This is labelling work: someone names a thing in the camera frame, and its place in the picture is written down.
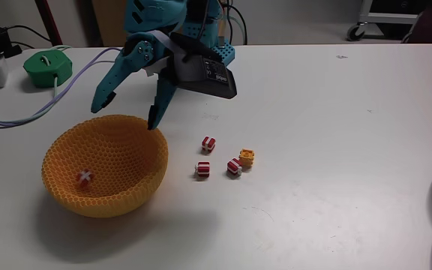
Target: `red and white cube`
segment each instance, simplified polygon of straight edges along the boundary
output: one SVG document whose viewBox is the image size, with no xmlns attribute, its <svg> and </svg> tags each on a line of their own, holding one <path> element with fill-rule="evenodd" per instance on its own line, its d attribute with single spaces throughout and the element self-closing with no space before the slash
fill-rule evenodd
<svg viewBox="0 0 432 270">
<path fill-rule="evenodd" d="M 84 188 L 94 177 L 95 175 L 89 169 L 84 169 L 78 173 L 76 181 L 81 188 Z"/>
<path fill-rule="evenodd" d="M 243 173 L 243 167 L 241 161 L 237 158 L 233 158 L 228 162 L 228 172 L 234 176 L 240 176 Z"/>
<path fill-rule="evenodd" d="M 202 149 L 206 150 L 207 152 L 211 153 L 215 148 L 215 146 L 216 146 L 215 138 L 210 138 L 209 136 L 206 136 L 202 141 Z"/>
<path fill-rule="evenodd" d="M 200 177 L 208 177 L 209 176 L 209 162 L 208 161 L 200 161 L 195 166 L 196 174 Z"/>
</svg>

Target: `black cable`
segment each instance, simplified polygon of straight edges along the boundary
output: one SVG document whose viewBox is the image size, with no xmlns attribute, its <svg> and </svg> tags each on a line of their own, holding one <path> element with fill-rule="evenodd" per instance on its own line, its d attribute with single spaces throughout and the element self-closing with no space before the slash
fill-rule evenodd
<svg viewBox="0 0 432 270">
<path fill-rule="evenodd" d="M 33 46 L 31 46 L 31 45 L 28 45 L 28 44 L 26 44 L 26 43 L 23 43 L 23 42 L 18 42 L 18 41 L 11 41 L 11 43 L 12 43 L 12 44 L 18 44 L 18 45 L 23 45 L 23 46 L 26 46 L 26 47 L 28 47 L 29 49 L 34 49 L 34 47 L 33 47 Z"/>
<path fill-rule="evenodd" d="M 204 13 L 204 18 L 202 18 L 201 29 L 199 30 L 199 34 L 196 37 L 198 41 L 203 36 L 204 28 L 206 27 L 206 19 L 208 19 L 208 11 L 209 11 L 209 0 L 206 0 L 206 12 Z"/>
<path fill-rule="evenodd" d="M 235 10 L 238 13 L 239 17 L 241 18 L 241 21 L 243 22 L 243 26 L 244 26 L 244 45 L 248 45 L 248 30 L 246 29 L 245 18 L 243 18 L 243 16 L 241 15 L 241 12 L 239 12 L 239 10 L 236 7 L 234 7 L 233 5 L 223 4 L 223 6 L 228 7 L 228 8 L 232 8 L 233 10 Z"/>
<path fill-rule="evenodd" d="M 229 44 L 233 42 L 233 24 L 231 23 L 230 19 L 230 10 L 231 7 L 226 7 L 226 15 L 228 16 L 228 25 L 229 25 Z"/>
<path fill-rule="evenodd" d="M 36 30 L 34 30 L 33 28 L 30 28 L 26 25 L 13 25 L 10 27 L 5 27 L 4 29 L 9 30 L 9 29 L 15 29 L 15 28 L 22 28 L 22 29 L 27 29 L 33 33 L 35 33 L 36 35 L 38 35 L 40 38 L 44 39 L 45 41 L 49 41 L 51 42 L 51 40 L 45 36 L 43 36 L 42 34 L 38 33 Z"/>
</svg>

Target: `floor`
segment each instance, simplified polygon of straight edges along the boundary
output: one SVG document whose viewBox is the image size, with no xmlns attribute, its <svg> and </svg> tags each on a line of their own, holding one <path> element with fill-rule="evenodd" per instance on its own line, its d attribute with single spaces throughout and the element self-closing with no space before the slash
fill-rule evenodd
<svg viewBox="0 0 432 270">
<path fill-rule="evenodd" d="M 357 23 L 361 0 L 235 0 L 247 23 L 248 44 L 349 44 L 348 29 Z M 235 44 L 242 35 L 235 26 Z M 367 34 L 382 35 L 370 25 Z M 365 38 L 364 44 L 400 43 Z"/>
</svg>

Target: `cart wheel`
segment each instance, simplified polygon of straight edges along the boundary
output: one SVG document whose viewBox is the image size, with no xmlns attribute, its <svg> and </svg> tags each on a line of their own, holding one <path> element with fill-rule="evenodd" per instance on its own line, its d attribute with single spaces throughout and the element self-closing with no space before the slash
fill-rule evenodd
<svg viewBox="0 0 432 270">
<path fill-rule="evenodd" d="M 360 27 L 361 25 L 359 24 L 351 26 L 351 28 L 348 30 L 347 33 L 348 41 L 360 41 L 363 38 L 363 36 L 365 36 L 364 31 L 361 34 L 356 35 L 356 32 L 359 30 Z"/>
</svg>

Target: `green device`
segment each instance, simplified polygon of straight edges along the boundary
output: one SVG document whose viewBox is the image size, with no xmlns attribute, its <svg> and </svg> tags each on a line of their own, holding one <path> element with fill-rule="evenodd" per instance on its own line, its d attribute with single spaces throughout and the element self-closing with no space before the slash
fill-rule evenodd
<svg viewBox="0 0 432 270">
<path fill-rule="evenodd" d="M 60 86 L 73 75 L 73 62 L 57 49 L 36 52 L 24 62 L 23 67 L 38 88 L 53 87 L 55 77 Z"/>
</svg>

